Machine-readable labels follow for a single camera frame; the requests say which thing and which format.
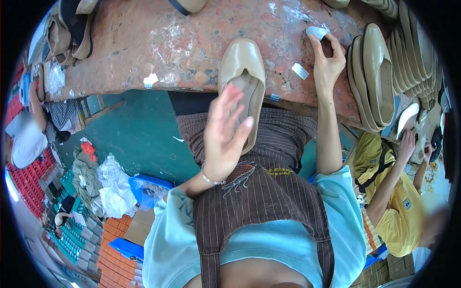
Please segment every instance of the person in yellow shirt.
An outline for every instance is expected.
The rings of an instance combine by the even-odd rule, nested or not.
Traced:
[[[379,135],[364,133],[359,139],[353,176],[366,193],[366,212],[390,254],[403,257],[416,247],[432,247],[449,217],[448,205],[427,213],[420,200],[421,187],[433,148],[427,143],[423,162],[413,182],[404,172],[415,147],[415,135],[405,130],[395,157]]]

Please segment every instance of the wooden workbench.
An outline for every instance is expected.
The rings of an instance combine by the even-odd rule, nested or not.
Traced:
[[[314,57],[305,29],[324,27],[347,47],[368,22],[387,37],[390,27],[382,15],[358,0],[344,9],[321,0],[210,0],[189,16],[167,0],[104,0],[92,25],[91,57],[66,67],[65,85],[60,93],[47,93],[47,100],[146,89],[143,80],[151,73],[158,77],[153,89],[215,92],[225,49],[245,37],[261,50],[266,96],[315,111]],[[294,63],[308,71],[306,80],[291,70]],[[346,70],[335,85],[334,101],[340,122],[361,126]]]

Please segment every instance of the hand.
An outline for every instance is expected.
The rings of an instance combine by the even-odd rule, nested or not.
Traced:
[[[400,142],[399,154],[397,156],[397,161],[407,163],[413,154],[415,136],[413,132],[408,129],[403,131],[402,141]]]
[[[424,145],[424,154],[423,154],[423,161],[429,164],[429,160],[431,159],[432,152],[434,152],[434,147],[430,142],[427,142]]]
[[[331,42],[331,47],[333,48],[332,58],[325,57],[322,51],[322,44],[314,35],[309,36],[315,55],[315,88],[317,89],[317,94],[320,95],[333,92],[336,80],[346,66],[345,51],[341,47],[339,40],[330,32],[325,35],[325,38]]]
[[[232,115],[230,109],[235,107],[242,97],[242,90],[230,83],[210,104],[203,136],[205,145],[203,173],[211,181],[221,182],[232,173],[253,127],[254,119],[248,117],[234,134],[235,122],[242,113],[244,105],[238,105]]]
[[[32,93],[37,94],[37,82],[30,81],[29,83],[29,95]]]

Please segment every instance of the green cloth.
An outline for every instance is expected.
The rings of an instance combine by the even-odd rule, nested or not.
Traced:
[[[88,210],[93,211],[91,203],[94,201],[100,202],[99,189],[103,188],[98,179],[98,174],[96,173],[99,164],[91,161],[90,156],[84,151],[80,151],[77,147],[74,149],[74,158],[75,160],[72,169],[72,172],[74,172],[74,179],[72,179],[72,184],[77,190],[77,194],[85,207]],[[85,179],[85,188],[80,186],[80,176]],[[95,215],[98,217],[104,217],[102,208],[99,208]]]

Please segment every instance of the brown striped apron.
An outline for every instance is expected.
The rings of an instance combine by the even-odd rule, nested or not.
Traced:
[[[201,166],[207,113],[176,116],[176,121],[179,133]],[[317,243],[323,287],[330,287],[334,254],[325,206],[318,189],[294,172],[316,129],[317,123],[311,117],[262,108],[255,146],[240,158],[226,184],[194,200],[194,228],[204,288],[219,287],[219,253],[232,233],[243,226],[275,220],[295,220],[304,225]]]

